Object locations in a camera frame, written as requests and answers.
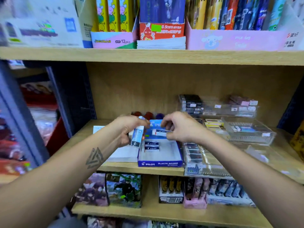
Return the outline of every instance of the neon green price sticker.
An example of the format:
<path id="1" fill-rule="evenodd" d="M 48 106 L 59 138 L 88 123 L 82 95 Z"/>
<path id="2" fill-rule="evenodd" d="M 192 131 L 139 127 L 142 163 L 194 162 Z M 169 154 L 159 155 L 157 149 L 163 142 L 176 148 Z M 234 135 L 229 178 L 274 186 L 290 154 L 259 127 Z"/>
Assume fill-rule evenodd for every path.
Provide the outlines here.
<path id="1" fill-rule="evenodd" d="M 161 25 L 151 24 L 151 31 L 161 32 Z"/>

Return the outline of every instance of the left hand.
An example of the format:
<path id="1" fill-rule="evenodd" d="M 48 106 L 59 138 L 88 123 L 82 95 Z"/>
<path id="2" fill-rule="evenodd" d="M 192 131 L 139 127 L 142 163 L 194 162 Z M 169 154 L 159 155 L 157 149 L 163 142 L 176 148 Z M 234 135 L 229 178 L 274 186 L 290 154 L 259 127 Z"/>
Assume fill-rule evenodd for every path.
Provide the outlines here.
<path id="1" fill-rule="evenodd" d="M 133 115 L 122 115 L 113 121 L 113 123 L 117 124 L 121 130 L 121 135 L 119 137 L 119 147 L 126 146 L 130 143 L 130 139 L 128 137 L 128 133 L 134 130 L 138 126 L 144 126 L 146 128 L 150 128 L 150 121 L 146 119 L 139 119 L 137 116 Z"/>

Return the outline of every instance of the tattoo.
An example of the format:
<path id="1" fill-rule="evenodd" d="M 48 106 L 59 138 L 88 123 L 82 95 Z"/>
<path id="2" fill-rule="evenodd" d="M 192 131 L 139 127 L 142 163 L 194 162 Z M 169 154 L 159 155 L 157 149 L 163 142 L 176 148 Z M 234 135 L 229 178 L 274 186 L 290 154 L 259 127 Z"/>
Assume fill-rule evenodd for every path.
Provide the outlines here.
<path id="1" fill-rule="evenodd" d="M 101 166 L 103 161 L 103 156 L 100 149 L 97 147 L 96 149 L 92 149 L 90 156 L 85 163 L 88 166 L 88 169 Z"/>

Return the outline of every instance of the person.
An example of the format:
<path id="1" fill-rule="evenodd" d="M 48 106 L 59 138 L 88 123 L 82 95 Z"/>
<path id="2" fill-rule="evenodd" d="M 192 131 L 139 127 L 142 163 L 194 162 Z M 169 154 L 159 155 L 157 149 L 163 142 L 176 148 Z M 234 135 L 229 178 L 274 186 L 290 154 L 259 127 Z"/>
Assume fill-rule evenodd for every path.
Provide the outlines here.
<path id="1" fill-rule="evenodd" d="M 128 133 L 150 122 L 121 116 L 69 150 L 0 188 L 0 227 L 47 227 L 83 182 L 120 146 Z M 303 227 L 302 185 L 254 159 L 182 112 L 166 115 L 167 139 L 206 147 L 245 188 L 274 227 Z"/>

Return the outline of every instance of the right arm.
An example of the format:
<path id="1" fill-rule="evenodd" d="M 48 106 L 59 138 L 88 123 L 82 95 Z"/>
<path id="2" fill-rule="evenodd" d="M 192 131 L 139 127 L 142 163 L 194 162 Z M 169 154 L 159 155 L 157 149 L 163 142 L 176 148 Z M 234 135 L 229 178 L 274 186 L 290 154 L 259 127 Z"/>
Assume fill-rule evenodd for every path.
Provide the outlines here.
<path id="1" fill-rule="evenodd" d="M 173 130 L 170 140 L 193 142 L 207 148 L 244 187 L 273 227 L 304 227 L 304 187 L 241 151 L 211 132 L 187 113 L 164 117 L 162 127 Z"/>

